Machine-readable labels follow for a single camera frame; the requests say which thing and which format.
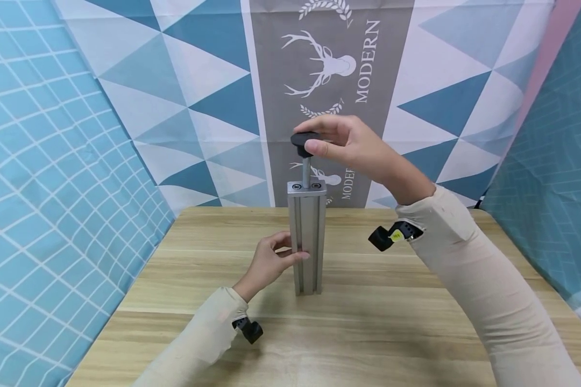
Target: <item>geometric pattern fabric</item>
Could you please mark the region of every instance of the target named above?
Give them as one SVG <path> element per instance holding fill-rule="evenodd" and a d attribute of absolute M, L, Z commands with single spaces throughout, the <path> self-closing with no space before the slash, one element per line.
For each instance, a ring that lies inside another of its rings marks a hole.
<path fill-rule="evenodd" d="M 0 386 L 64 386 L 173 219 L 50 1 L 0 1 Z"/>
<path fill-rule="evenodd" d="M 175 214 L 271 204 L 240 0 L 56 3 Z M 473 205 L 514 137 L 552 1 L 429 3 L 416 1 L 383 138 Z M 376 186 L 367 207 L 394 205 Z"/>
<path fill-rule="evenodd" d="M 83 11 L 73 9 L 122 20 L 103 36 L 75 33 L 80 46 L 118 46 L 130 40 L 126 32 L 135 36 L 128 51 L 85 54 L 104 64 L 95 76 L 176 216 L 189 205 L 269 206 L 240 0 L 57 5 L 76 30 Z"/>
<path fill-rule="evenodd" d="M 422 3 L 430 5 L 416 1 L 416 9 Z M 542 37 L 527 33 L 527 25 L 543 30 L 551 7 L 469 0 L 428 17 L 413 13 L 383 138 L 468 206 L 480 199 L 514 138 Z M 520 33 L 532 41 L 523 44 Z M 438 81 L 414 81 L 433 73 Z M 395 206 L 372 183 L 367 207 Z"/>
<path fill-rule="evenodd" d="M 581 11 L 481 207 L 581 317 Z"/>

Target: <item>beige sleeve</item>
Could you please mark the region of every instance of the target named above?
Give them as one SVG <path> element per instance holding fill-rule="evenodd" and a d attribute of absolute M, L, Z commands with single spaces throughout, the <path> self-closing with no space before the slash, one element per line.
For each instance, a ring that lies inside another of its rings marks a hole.
<path fill-rule="evenodd" d="M 469 317 L 500 387 L 580 387 L 547 311 L 452 192 L 396 209 L 424 229 L 410 245 Z"/>
<path fill-rule="evenodd" d="M 132 387 L 184 387 L 230 348 L 232 322 L 246 317 L 247 303 L 220 288 L 194 314 L 183 332 L 144 370 Z"/>

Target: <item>deer head illustration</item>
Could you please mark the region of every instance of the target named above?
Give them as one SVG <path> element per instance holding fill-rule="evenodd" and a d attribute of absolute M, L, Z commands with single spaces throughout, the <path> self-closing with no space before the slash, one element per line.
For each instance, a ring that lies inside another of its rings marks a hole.
<path fill-rule="evenodd" d="M 295 90 L 288 85 L 286 86 L 290 93 L 286 93 L 287 95 L 303 95 L 302 98 L 307 98 L 312 94 L 312 91 L 316 90 L 321 85 L 326 85 L 331 77 L 335 74 L 338 74 L 343 77 L 348 77 L 352 73 L 355 72 L 357 68 L 357 62 L 355 58 L 349 55 L 341 56 L 340 58 L 333 57 L 331 50 L 326 46 L 322 46 L 318 44 L 307 31 L 302 31 L 306 35 L 284 35 L 283 38 L 290 38 L 289 41 L 282 47 L 282 49 L 286 48 L 286 46 L 290 45 L 294 41 L 298 40 L 306 40 L 309 41 L 312 47 L 316 50 L 316 54 L 318 58 L 310 58 L 313 61 L 321 61 L 323 62 L 323 70 L 320 73 L 312 73 L 311 76 L 318 76 L 314 81 L 314 84 L 308 90 Z"/>
<path fill-rule="evenodd" d="M 302 163 L 290 163 L 291 165 L 291 169 L 293 168 L 297 168 L 299 166 L 302 166 Z M 327 176 L 326 174 L 324 174 L 324 172 L 320 169 L 316 169 L 314 167 L 310 167 L 312 169 L 312 177 L 315 177 L 317 179 L 320 180 L 324 180 L 324 182 L 327 185 L 338 185 L 340 183 L 342 183 L 342 178 L 338 175 L 331 175 L 331 176 Z"/>

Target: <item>yellow label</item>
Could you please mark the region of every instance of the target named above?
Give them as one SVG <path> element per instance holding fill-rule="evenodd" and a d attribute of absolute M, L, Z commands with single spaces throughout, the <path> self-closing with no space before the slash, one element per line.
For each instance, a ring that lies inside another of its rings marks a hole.
<path fill-rule="evenodd" d="M 405 236 L 403 235 L 403 233 L 400 230 L 396 230 L 396 231 L 394 231 L 392 236 L 389 237 L 389 239 L 397 242 L 397 241 L 404 240 Z"/>

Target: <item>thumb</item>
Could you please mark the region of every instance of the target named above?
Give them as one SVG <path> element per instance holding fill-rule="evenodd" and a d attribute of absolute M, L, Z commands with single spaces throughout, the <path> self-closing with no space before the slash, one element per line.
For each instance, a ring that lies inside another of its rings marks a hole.
<path fill-rule="evenodd" d="M 290 268 L 291 266 L 293 266 L 294 264 L 301 262 L 303 260 L 307 260 L 308 258 L 310 258 L 310 254 L 306 253 L 306 252 L 297 252 L 294 254 L 291 254 L 290 256 L 286 256 L 282 258 L 282 266 L 284 268 L 284 270 Z"/>
<path fill-rule="evenodd" d="M 311 139 L 306 141 L 306 150 L 311 154 L 325 159 L 342 163 L 344 161 L 344 147 L 337 146 L 323 140 Z"/>

